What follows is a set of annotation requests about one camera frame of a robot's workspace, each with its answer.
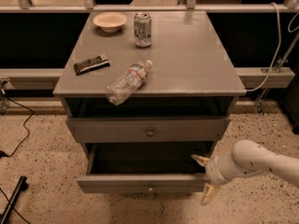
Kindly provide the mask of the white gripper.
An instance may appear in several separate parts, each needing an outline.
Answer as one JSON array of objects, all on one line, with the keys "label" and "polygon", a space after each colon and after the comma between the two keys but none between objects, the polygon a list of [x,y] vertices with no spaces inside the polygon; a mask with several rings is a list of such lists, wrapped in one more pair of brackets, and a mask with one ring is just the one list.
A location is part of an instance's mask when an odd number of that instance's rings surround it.
[{"label": "white gripper", "polygon": [[192,158],[202,167],[206,167],[206,175],[213,184],[205,183],[201,205],[208,205],[220,192],[222,185],[232,181],[231,178],[224,175],[232,163],[230,155],[213,157],[211,159],[192,154]]}]

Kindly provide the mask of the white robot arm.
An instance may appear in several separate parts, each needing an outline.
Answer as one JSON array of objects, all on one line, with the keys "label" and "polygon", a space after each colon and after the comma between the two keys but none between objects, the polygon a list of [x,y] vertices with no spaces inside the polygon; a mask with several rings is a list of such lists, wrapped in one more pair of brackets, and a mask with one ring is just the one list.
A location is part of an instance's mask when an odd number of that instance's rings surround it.
[{"label": "white robot arm", "polygon": [[250,140],[236,142],[231,152],[223,156],[207,158],[193,154],[192,158],[206,169],[208,178],[201,205],[209,204],[221,186],[237,178],[272,174],[299,187],[299,159],[274,153]]}]

